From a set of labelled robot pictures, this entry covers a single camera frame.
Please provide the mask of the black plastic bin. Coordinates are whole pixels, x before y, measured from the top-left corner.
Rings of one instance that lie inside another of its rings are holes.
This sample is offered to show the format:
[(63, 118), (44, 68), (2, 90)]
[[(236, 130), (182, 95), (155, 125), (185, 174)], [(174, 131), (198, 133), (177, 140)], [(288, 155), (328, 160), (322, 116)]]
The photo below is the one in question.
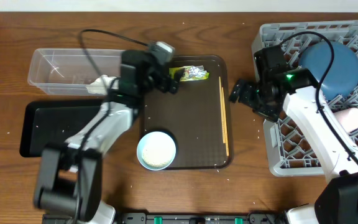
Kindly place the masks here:
[(40, 157), (48, 143), (62, 144), (98, 113), (101, 99), (33, 101), (25, 108), (19, 152)]

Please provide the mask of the pink cup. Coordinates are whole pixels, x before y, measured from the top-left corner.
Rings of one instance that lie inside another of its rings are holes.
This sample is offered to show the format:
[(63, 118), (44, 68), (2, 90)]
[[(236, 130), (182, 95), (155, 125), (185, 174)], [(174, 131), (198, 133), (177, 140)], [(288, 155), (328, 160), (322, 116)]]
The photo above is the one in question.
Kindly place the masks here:
[(335, 112), (334, 115), (347, 133), (358, 129), (358, 108), (348, 108)]

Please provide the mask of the dark brown serving tray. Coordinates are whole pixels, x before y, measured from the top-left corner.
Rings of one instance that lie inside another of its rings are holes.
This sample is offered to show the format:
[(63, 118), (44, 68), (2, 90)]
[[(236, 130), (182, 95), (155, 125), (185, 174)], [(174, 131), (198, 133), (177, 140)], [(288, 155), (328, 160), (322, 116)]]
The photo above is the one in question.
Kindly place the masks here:
[[(233, 160), (227, 68), (217, 55), (177, 56), (172, 67), (204, 66), (206, 80), (181, 82), (176, 94), (152, 90), (146, 94), (140, 120), (141, 135), (163, 131), (175, 140), (177, 153), (170, 170), (222, 169)], [(219, 103), (219, 78), (224, 88), (229, 157), (223, 144)]]

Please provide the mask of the blue plate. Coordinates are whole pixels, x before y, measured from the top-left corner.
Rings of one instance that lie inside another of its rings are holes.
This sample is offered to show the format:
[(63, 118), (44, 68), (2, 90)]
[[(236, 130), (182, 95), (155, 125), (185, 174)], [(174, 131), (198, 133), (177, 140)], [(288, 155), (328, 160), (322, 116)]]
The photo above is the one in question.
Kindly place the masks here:
[[(321, 85), (325, 98), (331, 101), (338, 95), (349, 95), (358, 84), (358, 58), (343, 44), (332, 42), (334, 61)], [(307, 68), (317, 81), (323, 76), (331, 59), (327, 43), (321, 42), (308, 47), (299, 59), (299, 66)]]

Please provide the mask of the white tissue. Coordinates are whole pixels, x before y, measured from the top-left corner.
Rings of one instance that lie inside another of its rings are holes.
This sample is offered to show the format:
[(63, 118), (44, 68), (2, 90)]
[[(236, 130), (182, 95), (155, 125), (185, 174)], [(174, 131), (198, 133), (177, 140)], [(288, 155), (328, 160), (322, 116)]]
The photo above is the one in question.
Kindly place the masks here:
[(106, 95), (107, 90), (117, 90), (119, 81), (117, 77), (109, 77), (107, 75), (101, 75), (94, 82), (86, 85), (88, 93), (94, 95)]

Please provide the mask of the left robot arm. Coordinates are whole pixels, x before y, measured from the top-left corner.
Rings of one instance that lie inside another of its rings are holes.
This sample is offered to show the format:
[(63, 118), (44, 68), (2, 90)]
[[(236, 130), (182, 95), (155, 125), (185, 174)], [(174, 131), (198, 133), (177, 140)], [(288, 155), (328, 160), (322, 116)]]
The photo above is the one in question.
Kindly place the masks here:
[(101, 199), (103, 157), (137, 117), (145, 94), (156, 88), (176, 93), (179, 78), (169, 75), (173, 47), (161, 42), (147, 50), (121, 52), (120, 75), (106, 90), (96, 116), (63, 144), (49, 144), (41, 156), (33, 203), (68, 223), (113, 223), (114, 207)]

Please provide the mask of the clear plastic bin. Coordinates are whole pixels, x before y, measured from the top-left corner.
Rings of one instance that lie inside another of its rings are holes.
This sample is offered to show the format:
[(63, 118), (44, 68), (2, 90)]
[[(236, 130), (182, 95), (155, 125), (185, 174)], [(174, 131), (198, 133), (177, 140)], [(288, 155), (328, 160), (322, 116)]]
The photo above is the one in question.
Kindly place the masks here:
[[(102, 75), (119, 77), (121, 53), (116, 49), (88, 49)], [(37, 49), (30, 63), (28, 83), (48, 95), (102, 96), (88, 93), (86, 85), (98, 75), (82, 49)]]

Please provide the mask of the grey dishwasher rack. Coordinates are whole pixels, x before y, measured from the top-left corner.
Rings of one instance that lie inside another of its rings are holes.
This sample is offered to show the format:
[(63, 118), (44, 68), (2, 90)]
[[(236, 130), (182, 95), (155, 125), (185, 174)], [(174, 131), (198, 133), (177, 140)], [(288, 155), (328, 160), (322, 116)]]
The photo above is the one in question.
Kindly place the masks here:
[[(251, 45), (253, 52), (279, 44), (298, 32), (314, 31), (330, 41), (345, 45), (358, 58), (358, 20), (263, 24)], [(358, 108), (358, 81), (348, 94), (336, 95), (329, 102), (332, 111)], [(323, 170), (313, 150), (296, 124), (282, 113), (276, 123), (263, 124), (268, 166), (277, 177), (322, 175)]]

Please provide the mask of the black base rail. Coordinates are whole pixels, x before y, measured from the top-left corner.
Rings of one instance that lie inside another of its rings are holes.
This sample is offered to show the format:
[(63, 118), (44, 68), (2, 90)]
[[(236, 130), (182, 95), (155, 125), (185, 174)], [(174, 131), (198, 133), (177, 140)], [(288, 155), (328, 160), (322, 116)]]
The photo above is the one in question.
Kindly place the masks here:
[(283, 215), (250, 213), (248, 215), (167, 215), (122, 213), (113, 224), (285, 224)]

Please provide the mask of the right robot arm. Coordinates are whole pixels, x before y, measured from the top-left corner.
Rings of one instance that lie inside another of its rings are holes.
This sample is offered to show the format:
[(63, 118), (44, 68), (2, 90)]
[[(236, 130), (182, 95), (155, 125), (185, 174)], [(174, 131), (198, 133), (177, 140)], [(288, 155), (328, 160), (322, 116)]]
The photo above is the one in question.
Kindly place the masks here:
[(287, 223), (358, 223), (358, 146), (335, 118), (321, 83), (306, 68), (292, 70), (281, 47), (254, 54), (259, 81), (237, 81), (230, 101), (269, 121), (281, 112), (298, 126), (324, 172), (327, 186), (313, 204), (289, 209)]

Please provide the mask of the green foil snack wrapper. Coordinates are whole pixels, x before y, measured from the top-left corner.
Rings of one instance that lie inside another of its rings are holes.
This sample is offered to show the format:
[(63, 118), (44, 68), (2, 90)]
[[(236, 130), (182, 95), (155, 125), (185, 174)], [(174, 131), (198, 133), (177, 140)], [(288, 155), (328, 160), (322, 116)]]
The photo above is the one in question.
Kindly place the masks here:
[(209, 72), (202, 65), (169, 68), (169, 74), (174, 80), (179, 80), (180, 82), (206, 80), (209, 78)]

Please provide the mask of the light blue rice bowl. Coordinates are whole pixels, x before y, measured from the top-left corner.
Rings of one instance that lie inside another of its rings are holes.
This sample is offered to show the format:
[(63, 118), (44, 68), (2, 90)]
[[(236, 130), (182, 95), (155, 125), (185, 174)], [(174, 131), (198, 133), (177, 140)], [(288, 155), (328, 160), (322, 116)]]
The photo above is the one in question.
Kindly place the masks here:
[(137, 145), (139, 163), (152, 171), (166, 169), (174, 160), (177, 145), (167, 133), (152, 131), (144, 135)]

